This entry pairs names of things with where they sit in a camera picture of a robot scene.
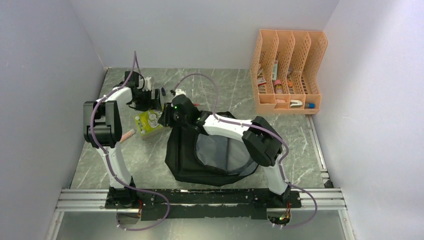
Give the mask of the black student backpack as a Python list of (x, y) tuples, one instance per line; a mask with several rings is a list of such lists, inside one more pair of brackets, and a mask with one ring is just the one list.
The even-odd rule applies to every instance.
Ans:
[(216, 187), (233, 184), (259, 166), (242, 142), (185, 127), (172, 127), (164, 161), (177, 181)]

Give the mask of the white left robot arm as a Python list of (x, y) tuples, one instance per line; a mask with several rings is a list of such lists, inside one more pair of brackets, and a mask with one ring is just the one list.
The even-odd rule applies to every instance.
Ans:
[[(162, 115), (161, 90), (153, 88), (153, 78), (143, 77), (135, 71), (126, 71), (124, 80), (116, 84), (110, 93), (83, 104), (83, 136), (100, 154), (113, 191), (123, 189), (118, 201), (126, 208), (134, 207), (139, 194), (132, 190), (135, 183), (126, 167), (122, 142), (135, 133), (142, 138), (163, 130), (159, 124)], [(135, 128), (123, 131), (120, 113), (124, 109), (138, 112), (133, 120)]]

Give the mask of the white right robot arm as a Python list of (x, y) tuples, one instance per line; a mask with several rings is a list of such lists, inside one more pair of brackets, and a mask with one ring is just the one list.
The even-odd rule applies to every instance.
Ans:
[(282, 166), (288, 145), (263, 117), (243, 120), (199, 110), (180, 94), (164, 105), (159, 123), (171, 128), (165, 163), (177, 181), (221, 187), (262, 167), (270, 202), (275, 207), (288, 202), (291, 187)]

